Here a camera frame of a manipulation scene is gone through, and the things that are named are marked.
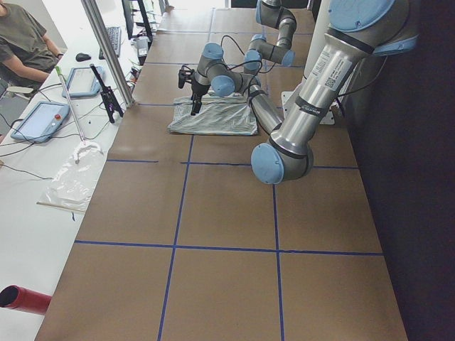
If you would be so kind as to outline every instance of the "tablet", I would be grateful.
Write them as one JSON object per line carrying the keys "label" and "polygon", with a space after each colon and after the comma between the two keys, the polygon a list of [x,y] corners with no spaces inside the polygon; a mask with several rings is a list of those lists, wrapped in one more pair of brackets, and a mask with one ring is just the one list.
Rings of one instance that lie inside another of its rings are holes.
{"label": "tablet", "polygon": [[32,142],[44,142],[49,139],[65,121],[70,107],[67,104],[39,102],[21,122],[11,138]]}
{"label": "tablet", "polygon": [[[105,75],[103,67],[97,66],[97,70],[103,78]],[[90,67],[73,67],[68,75],[66,87],[72,99],[94,97],[101,90],[101,85]],[[62,96],[66,98],[65,90],[62,92]]]}

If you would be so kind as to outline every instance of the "person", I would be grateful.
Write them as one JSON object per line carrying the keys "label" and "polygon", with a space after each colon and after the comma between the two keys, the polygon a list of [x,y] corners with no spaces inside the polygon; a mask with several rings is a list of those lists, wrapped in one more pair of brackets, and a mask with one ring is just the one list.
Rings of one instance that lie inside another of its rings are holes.
{"label": "person", "polygon": [[37,90],[62,56],[29,12],[0,0],[0,78]]}

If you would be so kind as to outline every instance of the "metal pole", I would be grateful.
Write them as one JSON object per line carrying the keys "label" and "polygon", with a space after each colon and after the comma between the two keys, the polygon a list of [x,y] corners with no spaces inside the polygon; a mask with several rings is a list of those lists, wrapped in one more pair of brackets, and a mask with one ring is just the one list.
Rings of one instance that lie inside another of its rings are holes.
{"label": "metal pole", "polygon": [[93,33],[95,34],[98,43],[105,55],[109,69],[111,70],[112,76],[114,77],[117,89],[122,94],[124,102],[127,108],[131,107],[134,103],[131,90],[128,87],[127,81],[124,78],[122,68],[115,55],[114,48],[112,47],[109,37],[106,33],[106,26],[102,20],[100,10],[95,0],[81,0],[84,6],[85,13],[87,14],[90,25],[92,26]]}

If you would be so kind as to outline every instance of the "blue joint cap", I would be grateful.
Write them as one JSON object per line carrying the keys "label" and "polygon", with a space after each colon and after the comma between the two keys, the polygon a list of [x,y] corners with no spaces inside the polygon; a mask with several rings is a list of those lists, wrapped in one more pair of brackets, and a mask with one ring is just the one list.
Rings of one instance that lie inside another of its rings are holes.
{"label": "blue joint cap", "polygon": [[276,185],[283,180],[283,160],[269,144],[256,146],[251,154],[251,166],[253,173],[263,183]]}
{"label": "blue joint cap", "polygon": [[262,33],[255,34],[253,36],[253,38],[251,38],[251,41],[254,41],[254,40],[257,40],[257,39],[260,39],[260,40],[263,40],[263,41],[267,41],[267,39],[265,38],[265,35],[263,35]]}
{"label": "blue joint cap", "polygon": [[395,0],[331,1],[328,16],[333,28],[341,32],[361,31],[379,21]]}
{"label": "blue joint cap", "polygon": [[212,88],[219,97],[226,97],[235,90],[234,81],[226,75],[219,75],[212,79]]}
{"label": "blue joint cap", "polygon": [[202,55],[208,59],[218,60],[223,59],[223,48],[217,43],[206,43]]}
{"label": "blue joint cap", "polygon": [[257,0],[257,3],[256,3],[256,22],[259,25],[262,25],[262,23],[261,23],[261,0]]}
{"label": "blue joint cap", "polygon": [[394,43],[378,46],[373,51],[373,55],[377,56],[397,55],[399,53],[411,51],[413,48],[416,47],[418,37],[419,36],[414,36],[401,41],[396,41]]}
{"label": "blue joint cap", "polygon": [[296,53],[294,51],[292,51],[292,50],[287,51],[283,57],[282,65],[291,66],[292,63],[294,62],[295,57],[296,57]]}
{"label": "blue joint cap", "polygon": [[249,50],[245,53],[245,59],[244,59],[245,62],[249,62],[249,63],[247,63],[243,66],[245,66],[245,68],[247,68],[248,70],[255,71],[255,70],[259,69],[259,66],[260,66],[259,61],[261,59],[262,59],[262,56],[259,52],[257,52],[256,50]]}

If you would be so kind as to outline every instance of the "person's arm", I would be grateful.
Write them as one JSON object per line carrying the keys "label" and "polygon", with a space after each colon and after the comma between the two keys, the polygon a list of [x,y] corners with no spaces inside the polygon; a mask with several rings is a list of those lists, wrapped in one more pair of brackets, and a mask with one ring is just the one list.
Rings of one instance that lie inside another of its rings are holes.
{"label": "person's arm", "polygon": [[55,57],[58,57],[58,59],[61,59],[62,51],[60,51],[58,46],[52,41],[52,39],[49,38],[47,33],[44,34],[43,40],[44,40],[44,43],[48,46],[49,51],[52,52],[52,54],[54,54]]}
{"label": "person's arm", "polygon": [[16,55],[13,55],[8,60],[3,61],[3,64],[19,77],[35,80],[36,82],[42,83],[49,76],[49,74],[44,71],[25,66]]}

